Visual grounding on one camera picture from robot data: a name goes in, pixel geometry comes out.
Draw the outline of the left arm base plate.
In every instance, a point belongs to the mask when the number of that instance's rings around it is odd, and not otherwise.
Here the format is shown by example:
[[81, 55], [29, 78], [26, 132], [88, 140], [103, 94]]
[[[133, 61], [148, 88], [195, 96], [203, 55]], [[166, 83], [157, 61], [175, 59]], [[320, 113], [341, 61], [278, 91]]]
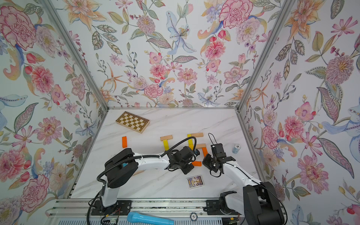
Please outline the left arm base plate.
[[131, 210], [131, 200], [117, 200], [116, 204], [105, 207], [102, 201], [96, 200], [91, 210], [91, 216], [127, 216]]

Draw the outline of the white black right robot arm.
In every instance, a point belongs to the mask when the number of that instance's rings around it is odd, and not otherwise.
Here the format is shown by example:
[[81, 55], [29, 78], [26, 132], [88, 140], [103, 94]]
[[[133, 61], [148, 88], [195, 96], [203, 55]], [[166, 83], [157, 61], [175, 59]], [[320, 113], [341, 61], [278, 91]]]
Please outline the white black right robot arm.
[[287, 224], [287, 211], [270, 182], [262, 182], [246, 172], [233, 157], [226, 155], [221, 143], [211, 145], [211, 151], [212, 155], [207, 154], [202, 164], [210, 172], [226, 175], [242, 189], [241, 193], [221, 193], [215, 210], [225, 215], [239, 213], [249, 225]]

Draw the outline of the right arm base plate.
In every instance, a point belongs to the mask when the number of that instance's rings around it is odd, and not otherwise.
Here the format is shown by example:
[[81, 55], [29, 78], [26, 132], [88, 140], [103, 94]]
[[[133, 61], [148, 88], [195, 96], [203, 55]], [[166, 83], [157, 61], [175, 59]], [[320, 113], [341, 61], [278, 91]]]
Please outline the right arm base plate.
[[206, 206], [203, 207], [203, 211], [207, 213], [207, 215], [238, 215], [238, 212], [230, 209], [225, 209], [224, 204], [220, 203], [219, 200], [206, 200]]

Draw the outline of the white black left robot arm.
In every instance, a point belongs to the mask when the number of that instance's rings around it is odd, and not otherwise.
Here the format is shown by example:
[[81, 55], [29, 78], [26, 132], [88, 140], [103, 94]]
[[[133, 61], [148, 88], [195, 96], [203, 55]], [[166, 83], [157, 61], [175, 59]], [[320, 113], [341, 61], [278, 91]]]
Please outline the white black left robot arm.
[[156, 155], [137, 154], [130, 148], [122, 150], [105, 163], [104, 171], [97, 176], [97, 181], [103, 184], [99, 192], [100, 207], [104, 210], [115, 206], [120, 187], [138, 170], [181, 170], [183, 174], [188, 174], [194, 169], [192, 163], [199, 155], [199, 150], [188, 146]]

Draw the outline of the orange block front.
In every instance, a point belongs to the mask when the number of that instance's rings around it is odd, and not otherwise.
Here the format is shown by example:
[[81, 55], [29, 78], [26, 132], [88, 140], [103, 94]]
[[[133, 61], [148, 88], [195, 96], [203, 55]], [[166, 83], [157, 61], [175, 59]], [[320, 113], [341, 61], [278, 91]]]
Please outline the orange block front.
[[195, 166], [195, 167], [201, 167], [202, 162], [201, 161], [194, 161], [194, 162], [192, 162], [192, 165]]

